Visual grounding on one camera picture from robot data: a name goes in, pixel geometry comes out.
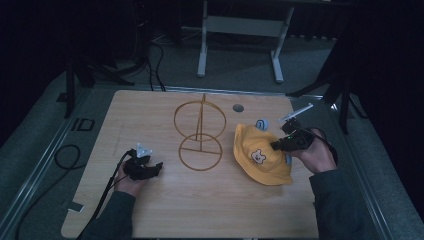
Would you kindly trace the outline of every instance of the hand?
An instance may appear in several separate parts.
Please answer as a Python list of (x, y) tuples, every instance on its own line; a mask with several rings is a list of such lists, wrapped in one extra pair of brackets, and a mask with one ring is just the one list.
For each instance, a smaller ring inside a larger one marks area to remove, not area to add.
[(115, 177), (115, 191), (125, 192), (134, 197), (137, 197), (146, 184), (147, 180), (132, 180), (124, 173), (124, 166), (126, 162), (121, 164), (118, 170), (118, 176)]
[[(312, 132), (322, 137), (318, 129), (312, 129)], [(306, 150), (297, 150), (289, 152), (293, 157), (297, 157), (303, 162), (305, 167), (313, 174), (321, 173), (337, 168), (328, 146), (321, 140), (315, 138), (311, 146)]]

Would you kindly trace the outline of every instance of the dark sleeve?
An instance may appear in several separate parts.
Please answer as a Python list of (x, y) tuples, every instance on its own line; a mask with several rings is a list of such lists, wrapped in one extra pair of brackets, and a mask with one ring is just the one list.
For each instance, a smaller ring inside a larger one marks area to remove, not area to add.
[(341, 170), (310, 177), (320, 239), (365, 239), (363, 214)]
[(132, 239), (134, 203), (134, 196), (113, 192), (100, 217), (87, 226), (82, 239)]

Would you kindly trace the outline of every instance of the handheld controller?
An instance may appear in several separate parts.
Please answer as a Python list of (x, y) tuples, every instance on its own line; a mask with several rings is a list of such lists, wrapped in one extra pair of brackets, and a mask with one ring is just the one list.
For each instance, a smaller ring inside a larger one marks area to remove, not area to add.
[(310, 129), (302, 129), (296, 118), (290, 118), (282, 127), (284, 133), (288, 136), (280, 138), (276, 142), (272, 142), (271, 147), (274, 150), (286, 152), (308, 149), (315, 136), (312, 135)]
[(145, 149), (141, 144), (137, 144), (137, 150), (131, 149), (129, 155), (131, 158), (126, 161), (124, 173), (132, 180), (144, 180), (159, 175), (163, 162), (156, 164), (154, 167), (146, 166), (150, 161), (152, 150)]

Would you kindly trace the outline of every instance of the yellow bucket hat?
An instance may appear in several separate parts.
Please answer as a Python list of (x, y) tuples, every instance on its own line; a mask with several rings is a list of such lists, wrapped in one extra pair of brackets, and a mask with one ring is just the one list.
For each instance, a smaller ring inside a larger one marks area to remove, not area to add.
[(270, 143), (278, 138), (254, 125), (238, 124), (234, 138), (234, 156), (244, 171), (264, 185), (291, 184), (291, 164), (285, 152), (273, 150)]

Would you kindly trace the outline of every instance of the metal stand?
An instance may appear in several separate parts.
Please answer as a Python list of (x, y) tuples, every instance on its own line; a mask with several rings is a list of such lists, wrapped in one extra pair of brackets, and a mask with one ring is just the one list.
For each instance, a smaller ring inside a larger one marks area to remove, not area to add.
[(203, 1), (203, 22), (202, 22), (202, 47), (200, 49), (199, 66), (197, 76), (204, 77), (206, 72), (206, 57), (208, 46), (206, 43), (208, 32), (221, 32), (232, 34), (256, 35), (265, 37), (278, 37), (278, 45), (271, 51), (271, 61), (274, 67), (275, 81), (283, 82), (283, 73), (279, 56), (286, 38), (287, 30), (290, 26), (290, 20), (293, 15), (294, 7), (287, 11), (284, 21), (232, 18), (221, 16), (209, 16), (207, 10), (208, 1)]

